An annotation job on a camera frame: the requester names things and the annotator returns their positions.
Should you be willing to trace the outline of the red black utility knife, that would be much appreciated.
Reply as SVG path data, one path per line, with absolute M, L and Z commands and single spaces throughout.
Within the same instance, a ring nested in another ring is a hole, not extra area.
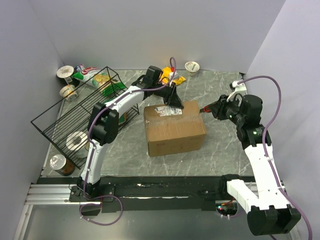
M 211 113 L 210 107 L 207 105 L 199 110 L 200 113 Z

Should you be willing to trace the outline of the brown cardboard express box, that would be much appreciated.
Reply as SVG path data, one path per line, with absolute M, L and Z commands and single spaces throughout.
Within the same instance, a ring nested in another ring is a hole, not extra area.
M 199 150 L 207 130 L 195 100 L 183 109 L 165 104 L 146 106 L 143 111 L 148 155 L 159 157 Z

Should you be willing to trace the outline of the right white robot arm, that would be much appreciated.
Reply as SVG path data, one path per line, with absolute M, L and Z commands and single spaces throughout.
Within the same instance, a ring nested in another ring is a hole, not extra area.
M 255 236 L 287 234 L 300 221 L 301 214 L 282 194 L 279 176 L 272 158 L 272 142 L 263 136 L 260 123 L 263 101 L 255 95 L 229 100 L 227 95 L 208 105 L 213 117 L 230 120 L 253 170 L 257 193 L 238 175 L 223 175 L 218 193 L 223 199 L 235 198 L 247 214 L 247 223 Z

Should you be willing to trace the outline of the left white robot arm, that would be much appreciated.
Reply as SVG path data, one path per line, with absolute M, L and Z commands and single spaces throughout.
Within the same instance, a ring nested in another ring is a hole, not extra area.
M 119 120 L 124 113 L 152 95 L 163 98 L 167 106 L 184 108 L 176 85 L 171 80 L 166 84 L 161 83 L 162 73 L 160 68 L 151 65 L 124 93 L 110 102 L 98 102 L 93 106 L 88 124 L 88 156 L 77 182 L 81 195 L 87 201 L 94 201 L 99 195 L 102 163 L 108 145 L 118 135 Z

